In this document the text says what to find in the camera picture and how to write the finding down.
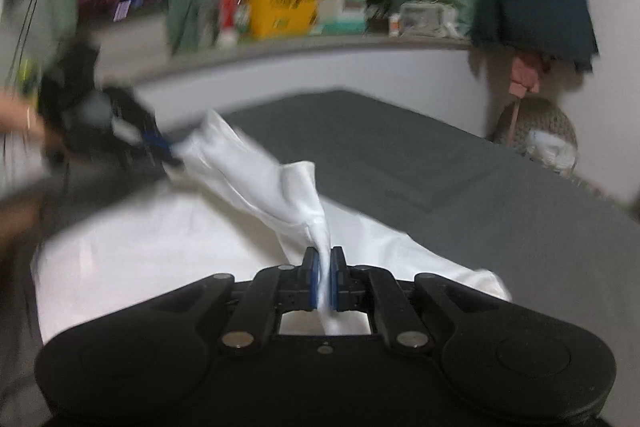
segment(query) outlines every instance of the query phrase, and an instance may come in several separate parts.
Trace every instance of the white cloth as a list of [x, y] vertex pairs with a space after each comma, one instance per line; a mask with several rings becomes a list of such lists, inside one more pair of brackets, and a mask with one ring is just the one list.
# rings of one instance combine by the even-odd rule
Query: white cloth
[[542, 165], [559, 172], [571, 172], [578, 162], [574, 145], [561, 137], [538, 129], [527, 135], [527, 154]]
[[[213, 273], [250, 280], [262, 268], [299, 264], [307, 246], [321, 252], [322, 329], [360, 332], [361, 317], [328, 309], [328, 252], [347, 263], [389, 269], [397, 279], [437, 273], [498, 298], [491, 272], [447, 261], [367, 216], [318, 197], [314, 166], [281, 166], [216, 114], [177, 148], [185, 172], [65, 230], [32, 267], [46, 343], [62, 330], [174, 290]], [[305, 333], [293, 325], [292, 330]]]

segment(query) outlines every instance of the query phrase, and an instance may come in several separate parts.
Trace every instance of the gray mattress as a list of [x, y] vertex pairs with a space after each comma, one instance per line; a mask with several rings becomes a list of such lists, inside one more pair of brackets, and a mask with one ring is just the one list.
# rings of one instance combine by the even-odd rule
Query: gray mattress
[[[321, 194], [456, 263], [496, 272], [514, 302], [599, 335], [618, 363], [604, 418], [617, 427], [637, 425], [635, 221], [510, 150], [352, 92], [292, 96], [236, 111], [227, 120], [281, 162], [314, 161]], [[58, 211], [44, 237], [160, 176], [142, 169], [105, 179], [100, 169], [76, 168], [69, 197], [52, 207]], [[45, 189], [55, 194], [56, 183]], [[11, 277], [0, 286], [4, 427], [39, 425], [46, 417], [31, 375], [38, 331], [28, 262], [35, 240], [18, 245], [4, 268]]]

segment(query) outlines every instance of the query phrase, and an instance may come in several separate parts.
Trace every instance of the cardboard box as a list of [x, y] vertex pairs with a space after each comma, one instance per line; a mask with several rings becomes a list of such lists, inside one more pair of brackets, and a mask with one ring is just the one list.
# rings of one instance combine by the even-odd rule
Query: cardboard box
[[318, 0], [249, 0], [251, 33], [257, 39], [305, 35], [316, 18]]

